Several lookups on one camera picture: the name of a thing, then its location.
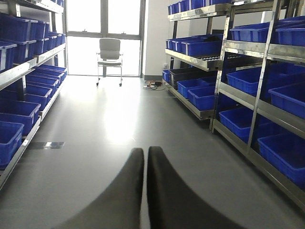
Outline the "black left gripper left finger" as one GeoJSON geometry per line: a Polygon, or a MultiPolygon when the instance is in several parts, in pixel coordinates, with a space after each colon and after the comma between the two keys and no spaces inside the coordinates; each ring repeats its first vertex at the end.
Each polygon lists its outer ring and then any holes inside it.
{"type": "Polygon", "coordinates": [[[79,213],[56,229],[139,229],[144,152],[133,148],[108,187],[79,213]]]}

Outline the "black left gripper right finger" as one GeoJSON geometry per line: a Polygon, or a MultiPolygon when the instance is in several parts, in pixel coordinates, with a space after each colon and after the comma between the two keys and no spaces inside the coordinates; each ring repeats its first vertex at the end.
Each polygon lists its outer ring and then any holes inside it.
{"type": "Polygon", "coordinates": [[[242,228],[201,199],[159,146],[148,150],[147,202],[152,229],[242,228]]]}

